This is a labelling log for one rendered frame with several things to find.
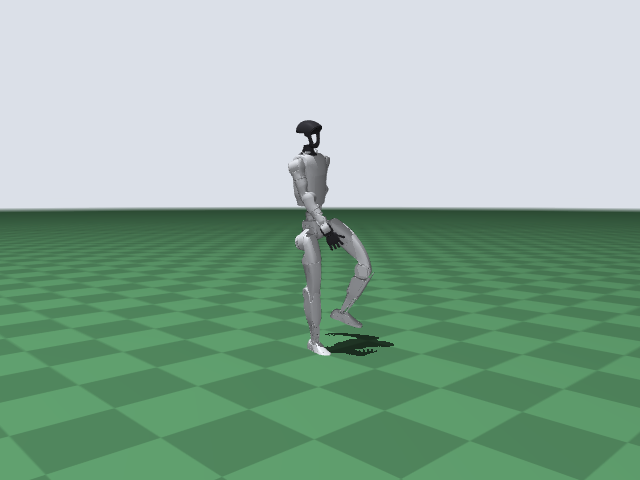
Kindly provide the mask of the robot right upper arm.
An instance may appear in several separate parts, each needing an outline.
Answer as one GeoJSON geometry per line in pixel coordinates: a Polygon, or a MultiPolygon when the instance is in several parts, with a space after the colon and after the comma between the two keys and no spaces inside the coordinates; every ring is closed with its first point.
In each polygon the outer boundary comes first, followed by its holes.
{"type": "MultiPolygon", "coordinates": [[[[298,158],[288,164],[288,170],[292,175],[296,188],[298,190],[301,201],[303,202],[303,196],[306,193],[310,193],[313,195],[314,201],[316,201],[316,195],[313,192],[308,192],[307,190],[307,179],[305,176],[305,164],[303,162],[303,158],[298,158]]],[[[304,202],[303,202],[304,203],[304,202]]]]}

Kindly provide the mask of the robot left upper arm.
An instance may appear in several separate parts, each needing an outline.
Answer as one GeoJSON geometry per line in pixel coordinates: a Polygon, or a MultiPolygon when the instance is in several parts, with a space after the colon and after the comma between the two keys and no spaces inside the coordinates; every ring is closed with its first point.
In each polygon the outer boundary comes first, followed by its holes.
{"type": "MultiPolygon", "coordinates": [[[[326,159],[326,166],[327,166],[327,170],[328,170],[328,166],[330,164],[330,158],[328,156],[326,156],[326,155],[324,155],[324,156],[325,156],[325,159],[326,159]]],[[[326,194],[327,194],[327,192],[328,192],[328,186],[326,185],[326,194]]]]}

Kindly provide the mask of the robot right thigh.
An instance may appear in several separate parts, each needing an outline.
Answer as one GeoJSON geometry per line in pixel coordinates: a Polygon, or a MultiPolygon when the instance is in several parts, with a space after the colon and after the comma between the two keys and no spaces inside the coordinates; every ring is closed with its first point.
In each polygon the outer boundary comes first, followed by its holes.
{"type": "Polygon", "coordinates": [[[302,258],[307,288],[310,297],[315,293],[321,296],[321,253],[317,237],[313,235],[312,229],[305,229],[295,238],[295,245],[299,250],[305,251],[302,258]]]}

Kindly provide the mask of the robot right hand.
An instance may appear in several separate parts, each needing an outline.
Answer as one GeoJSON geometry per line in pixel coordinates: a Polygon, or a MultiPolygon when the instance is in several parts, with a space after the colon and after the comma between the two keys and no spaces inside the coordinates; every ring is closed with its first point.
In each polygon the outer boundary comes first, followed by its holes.
{"type": "Polygon", "coordinates": [[[330,224],[329,224],[329,223],[327,223],[327,224],[328,224],[328,226],[330,227],[331,231],[330,231],[329,233],[327,233],[327,234],[324,234],[324,233],[323,233],[323,231],[321,230],[321,228],[320,228],[320,231],[321,231],[321,232],[322,232],[322,234],[326,237],[327,244],[329,245],[329,247],[330,247],[330,249],[331,249],[331,251],[332,251],[332,250],[333,250],[333,248],[332,248],[332,246],[331,246],[331,245],[333,245],[333,247],[334,247],[335,249],[337,249],[337,247],[335,246],[335,244],[340,248],[339,243],[340,243],[341,245],[343,245],[343,242],[339,239],[339,237],[341,237],[341,238],[345,238],[345,236],[338,235],[336,232],[333,232],[333,229],[332,229],[332,227],[330,226],[330,224]],[[339,243],[338,243],[338,242],[339,242],[339,243]]]}

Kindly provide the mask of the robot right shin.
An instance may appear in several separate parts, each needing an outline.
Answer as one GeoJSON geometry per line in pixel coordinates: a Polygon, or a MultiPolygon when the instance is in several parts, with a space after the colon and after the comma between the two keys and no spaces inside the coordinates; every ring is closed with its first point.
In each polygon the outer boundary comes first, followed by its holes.
{"type": "Polygon", "coordinates": [[[312,300],[307,287],[303,289],[302,294],[304,297],[304,311],[310,329],[311,343],[316,345],[316,343],[320,342],[319,325],[321,322],[321,300],[319,297],[319,293],[315,293],[312,300]]]}

